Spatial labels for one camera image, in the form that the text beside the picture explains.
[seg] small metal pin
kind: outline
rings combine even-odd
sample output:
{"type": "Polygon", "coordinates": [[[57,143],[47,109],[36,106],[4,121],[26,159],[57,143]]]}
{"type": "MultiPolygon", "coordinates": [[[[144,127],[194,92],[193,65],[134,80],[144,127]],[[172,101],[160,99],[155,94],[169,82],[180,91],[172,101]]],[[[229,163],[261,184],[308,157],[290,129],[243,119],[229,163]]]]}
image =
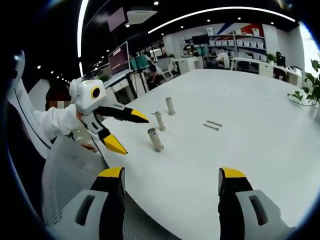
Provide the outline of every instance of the small metal pin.
{"type": "Polygon", "coordinates": [[[210,123],[210,124],[214,124],[214,125],[217,125],[217,126],[219,126],[219,127],[222,127],[222,124],[219,124],[219,123],[216,123],[216,122],[214,122],[214,121],[206,121],[207,123],[210,123]]]}
{"type": "Polygon", "coordinates": [[[217,127],[209,126],[209,125],[207,125],[207,124],[203,124],[203,126],[206,126],[206,127],[208,127],[208,128],[211,128],[211,129],[214,129],[214,130],[219,131],[219,128],[217,128],[217,127]]]}

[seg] white chair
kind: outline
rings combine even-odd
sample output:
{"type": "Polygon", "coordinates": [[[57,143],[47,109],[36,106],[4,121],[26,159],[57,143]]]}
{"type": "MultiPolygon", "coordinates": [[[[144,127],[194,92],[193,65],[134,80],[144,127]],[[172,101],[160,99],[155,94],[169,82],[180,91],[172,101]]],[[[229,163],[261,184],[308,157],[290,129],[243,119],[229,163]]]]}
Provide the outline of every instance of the white chair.
{"type": "Polygon", "coordinates": [[[158,62],[156,63],[155,66],[161,69],[160,74],[164,77],[166,81],[170,81],[171,79],[174,78],[174,75],[171,73],[171,70],[170,70],[171,67],[170,67],[169,57],[158,59],[158,62]]]}

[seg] monitor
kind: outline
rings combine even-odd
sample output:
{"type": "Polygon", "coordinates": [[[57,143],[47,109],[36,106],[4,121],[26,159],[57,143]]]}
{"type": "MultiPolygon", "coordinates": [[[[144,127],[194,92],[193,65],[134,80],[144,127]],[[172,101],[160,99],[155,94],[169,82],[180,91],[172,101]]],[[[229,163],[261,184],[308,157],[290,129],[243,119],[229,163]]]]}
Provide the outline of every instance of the monitor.
{"type": "Polygon", "coordinates": [[[278,66],[286,67],[286,58],[284,56],[276,56],[276,64],[278,66]]]}
{"type": "Polygon", "coordinates": [[[109,54],[109,64],[111,76],[130,68],[128,42],[120,45],[116,50],[109,54]]]}
{"type": "Polygon", "coordinates": [[[209,36],[208,35],[193,36],[192,42],[194,45],[209,44],[209,36]]]}

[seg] office worker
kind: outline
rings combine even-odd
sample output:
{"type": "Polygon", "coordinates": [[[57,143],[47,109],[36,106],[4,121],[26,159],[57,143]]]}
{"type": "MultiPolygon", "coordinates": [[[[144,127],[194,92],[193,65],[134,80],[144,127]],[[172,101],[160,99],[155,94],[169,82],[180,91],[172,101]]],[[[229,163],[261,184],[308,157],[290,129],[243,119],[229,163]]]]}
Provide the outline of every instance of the office worker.
{"type": "MultiPolygon", "coordinates": [[[[280,66],[280,62],[278,62],[278,61],[280,61],[280,57],[282,57],[282,55],[281,55],[281,52],[279,52],[279,51],[277,51],[276,53],[275,53],[275,56],[276,56],[276,61],[275,61],[275,63],[278,65],[278,66],[280,66]]],[[[285,71],[283,71],[283,70],[281,70],[281,69],[279,69],[279,68],[276,68],[276,67],[274,67],[273,68],[273,74],[274,74],[274,78],[275,79],[279,79],[279,80],[282,80],[282,81],[284,81],[284,82],[288,82],[288,80],[287,80],[287,74],[286,74],[286,72],[285,71]]]]}
{"type": "Polygon", "coordinates": [[[229,69],[230,59],[229,59],[227,50],[224,47],[221,48],[218,56],[214,60],[208,61],[207,65],[209,68],[213,68],[213,69],[221,69],[221,68],[229,69]]]}

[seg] metal rod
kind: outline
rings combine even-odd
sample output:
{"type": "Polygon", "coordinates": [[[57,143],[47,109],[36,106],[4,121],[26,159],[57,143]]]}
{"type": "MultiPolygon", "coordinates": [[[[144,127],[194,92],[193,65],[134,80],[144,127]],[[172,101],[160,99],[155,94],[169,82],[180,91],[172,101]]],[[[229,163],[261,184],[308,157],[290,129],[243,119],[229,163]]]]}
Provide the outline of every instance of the metal rod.
{"type": "Polygon", "coordinates": [[[156,120],[158,121],[158,124],[159,124],[159,130],[160,131],[165,130],[166,127],[164,125],[164,122],[162,121],[161,112],[156,111],[154,114],[155,114],[156,120]]]}
{"type": "Polygon", "coordinates": [[[163,150],[165,147],[161,144],[156,129],[150,128],[148,130],[148,134],[149,134],[149,137],[151,139],[151,142],[153,143],[154,150],[156,152],[161,152],[161,150],[163,150]]]}
{"type": "Polygon", "coordinates": [[[208,127],[208,128],[211,128],[211,129],[214,129],[214,130],[219,131],[219,128],[217,128],[217,127],[209,126],[209,125],[207,125],[207,124],[203,124],[203,126],[206,126],[206,127],[208,127]]]}
{"type": "Polygon", "coordinates": [[[175,112],[175,110],[174,110],[174,106],[173,106],[173,104],[172,104],[171,97],[167,97],[167,98],[165,99],[165,101],[166,101],[166,105],[167,105],[168,110],[169,110],[169,115],[174,115],[176,112],[175,112]]]}
{"type": "Polygon", "coordinates": [[[207,123],[210,123],[210,124],[214,124],[214,125],[217,125],[217,126],[219,126],[219,127],[222,127],[222,124],[219,124],[219,123],[216,123],[216,122],[214,122],[214,121],[206,121],[207,123]]]}

